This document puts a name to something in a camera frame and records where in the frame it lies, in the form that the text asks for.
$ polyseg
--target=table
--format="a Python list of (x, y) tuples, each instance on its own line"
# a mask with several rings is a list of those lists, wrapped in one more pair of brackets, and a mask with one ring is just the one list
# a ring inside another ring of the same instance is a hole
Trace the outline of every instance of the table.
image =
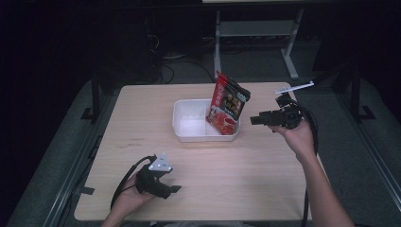
[(174, 170), (161, 182), (181, 185), (181, 190), (167, 200), (156, 198), (127, 219), (302, 219), (301, 165), (280, 134), (250, 121), (259, 112), (277, 110), (274, 91), (288, 84), (240, 85), (251, 92), (251, 99), (240, 116), (236, 140), (201, 143), (179, 142), (172, 128), (173, 106), (180, 99), (211, 98), (215, 84), (124, 87), (85, 185), (94, 193), (81, 194), (75, 217), (106, 218), (113, 192), (130, 167), (145, 156), (165, 152)]

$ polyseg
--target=white tray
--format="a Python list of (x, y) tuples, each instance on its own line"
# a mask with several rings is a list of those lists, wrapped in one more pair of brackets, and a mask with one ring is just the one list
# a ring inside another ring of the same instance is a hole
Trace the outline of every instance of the white tray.
[(222, 135), (206, 121), (211, 101), (212, 99), (184, 99), (174, 104), (173, 128), (181, 142), (235, 140), (240, 126), (239, 119), (232, 135)]

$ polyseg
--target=hand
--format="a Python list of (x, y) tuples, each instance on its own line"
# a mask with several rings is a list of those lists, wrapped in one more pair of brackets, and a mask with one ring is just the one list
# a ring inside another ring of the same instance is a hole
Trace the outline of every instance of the hand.
[(300, 163), (305, 158), (315, 156), (315, 149), (313, 147), (313, 135), (309, 123), (301, 120), (299, 126), (295, 129), (289, 130), (281, 126), (269, 126), (273, 131), (276, 131), (284, 136), (289, 147), (295, 152), (296, 157)]
[(147, 192), (139, 193), (135, 187), (136, 173), (125, 183), (124, 189), (115, 200), (110, 214), (106, 217), (102, 226), (119, 226), (124, 218), (135, 212), (139, 207), (155, 198)]

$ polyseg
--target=person's right hand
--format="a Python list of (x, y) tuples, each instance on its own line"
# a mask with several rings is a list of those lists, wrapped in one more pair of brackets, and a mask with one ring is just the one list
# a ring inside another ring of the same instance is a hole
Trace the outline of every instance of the person's right hand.
[(289, 147), (295, 152), (298, 161), (301, 163), (305, 158), (315, 156), (313, 147), (313, 135), (309, 123), (301, 120), (299, 126), (289, 130), (281, 126), (269, 126), (273, 131), (276, 131), (284, 136)]

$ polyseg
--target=gray carpet floor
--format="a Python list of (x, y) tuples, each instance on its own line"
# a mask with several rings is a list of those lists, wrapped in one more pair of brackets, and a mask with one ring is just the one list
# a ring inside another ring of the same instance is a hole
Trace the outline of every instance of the gray carpet floor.
[[(280, 45), (251, 49), (221, 56), (222, 71), (238, 82), (286, 81), (291, 85), (308, 83), (319, 73), (312, 72), (319, 42), (297, 42), (291, 57), (300, 78), (292, 80), (280, 53)], [(210, 83), (214, 71), (213, 53), (201, 58), (185, 57), (166, 63), (174, 70), (171, 83)], [(171, 70), (162, 67), (166, 79)], [(295, 92), (300, 103), (316, 116), (319, 125), (319, 153), (327, 176), (341, 203), (355, 223), (374, 227), (401, 226), (401, 213), (375, 165), (366, 143), (358, 132), (362, 127), (379, 150), (397, 182), (401, 183), (401, 128), (382, 103), (375, 87), (361, 82), (360, 104), (369, 106), (375, 120), (356, 124), (350, 117), (343, 95), (330, 89), (333, 79), (307, 90)], [(79, 191), (90, 169), (91, 153), (118, 99), (119, 90), (101, 94), (101, 115), (97, 122), (80, 119), (92, 106), (91, 83), (82, 87), (49, 146), (41, 164), (9, 221), (9, 226), (98, 226), (74, 218)], [(289, 222), (252, 222), (255, 226), (300, 226)], [(148, 223), (125, 223), (124, 226), (147, 226)]]

